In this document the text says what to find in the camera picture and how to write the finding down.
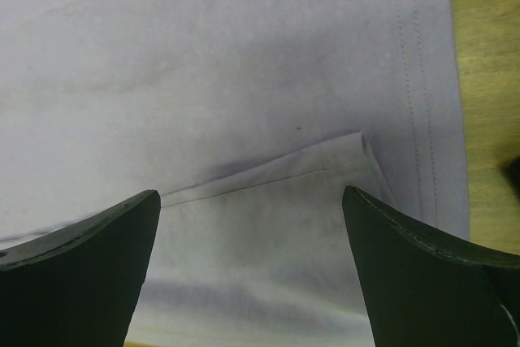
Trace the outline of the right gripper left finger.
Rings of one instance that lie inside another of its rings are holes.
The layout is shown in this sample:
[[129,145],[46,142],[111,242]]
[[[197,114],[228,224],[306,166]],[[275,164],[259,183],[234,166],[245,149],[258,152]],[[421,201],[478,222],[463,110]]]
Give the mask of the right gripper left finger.
[[146,190],[1,252],[3,346],[121,346],[145,281],[161,198]]

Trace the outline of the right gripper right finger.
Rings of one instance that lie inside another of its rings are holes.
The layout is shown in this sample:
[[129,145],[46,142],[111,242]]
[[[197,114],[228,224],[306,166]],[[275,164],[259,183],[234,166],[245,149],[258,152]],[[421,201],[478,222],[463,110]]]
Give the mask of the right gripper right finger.
[[347,187],[344,221],[375,344],[517,346],[519,257]]

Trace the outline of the purple t shirt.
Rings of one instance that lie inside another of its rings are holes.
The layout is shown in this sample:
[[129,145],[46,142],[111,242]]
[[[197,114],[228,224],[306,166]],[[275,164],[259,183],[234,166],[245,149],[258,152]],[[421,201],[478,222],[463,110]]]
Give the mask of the purple t shirt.
[[158,190],[131,340],[373,345],[348,185],[469,236],[449,0],[1,0],[1,239]]

